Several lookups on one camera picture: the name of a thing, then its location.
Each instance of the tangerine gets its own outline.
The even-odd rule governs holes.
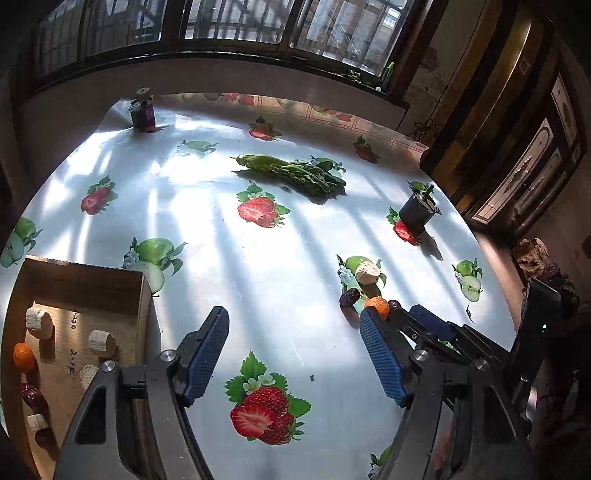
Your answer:
[[[26,343],[17,343],[12,351],[14,366],[22,374],[27,374],[35,369],[37,360],[33,350]]]
[[[369,299],[365,302],[365,308],[367,307],[374,307],[384,320],[387,319],[390,314],[390,305],[388,305],[388,302],[382,297],[373,297],[372,299]]]

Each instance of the blue gripper pad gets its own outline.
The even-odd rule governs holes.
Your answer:
[[[396,357],[390,350],[390,347],[384,341],[384,337],[379,332],[377,325],[368,309],[364,309],[360,315],[361,338],[369,357],[374,364],[375,371],[378,373],[382,387],[386,395],[396,401],[396,405],[405,406],[409,396],[402,383],[402,368]]]
[[[452,330],[449,325],[422,305],[414,305],[408,313],[429,332],[435,333],[442,342],[451,342],[453,340]]]
[[[213,321],[201,342],[197,354],[189,364],[187,387],[183,391],[183,397],[189,404],[192,404],[196,398],[202,397],[205,393],[229,331],[230,317],[228,312],[223,309]]]

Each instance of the metal bolt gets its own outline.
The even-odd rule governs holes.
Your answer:
[[[427,360],[429,360],[429,352],[419,348],[413,352],[413,358],[417,362],[426,362]]]
[[[101,363],[100,369],[107,374],[112,372],[116,366],[117,364],[113,360],[107,360]]]
[[[487,362],[486,360],[484,360],[483,358],[477,358],[476,360],[474,360],[474,366],[478,369],[481,370],[483,372],[485,372],[486,370],[488,370],[491,365],[489,364],[489,362]]]
[[[177,357],[176,350],[165,350],[160,354],[160,359],[163,362],[172,362]]]

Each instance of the white cap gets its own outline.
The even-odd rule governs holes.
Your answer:
[[[135,97],[140,102],[143,102],[144,100],[148,100],[150,98],[150,89],[147,87],[140,88],[137,92],[135,92]]]

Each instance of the cardboard box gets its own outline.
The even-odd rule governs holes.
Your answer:
[[[2,401],[10,439],[34,473],[53,477],[57,449],[84,395],[79,371],[86,364],[97,367],[101,359],[87,346],[92,330],[115,336],[113,357],[123,367],[143,363],[151,290],[139,272],[93,267],[27,255],[12,291],[2,335],[0,371]],[[25,312],[31,306],[52,316],[54,335],[38,340],[27,332]],[[12,351],[18,342],[31,347],[38,370],[22,375],[14,367]],[[40,448],[26,425],[32,414],[21,399],[21,382],[40,388],[51,413],[55,451]]]

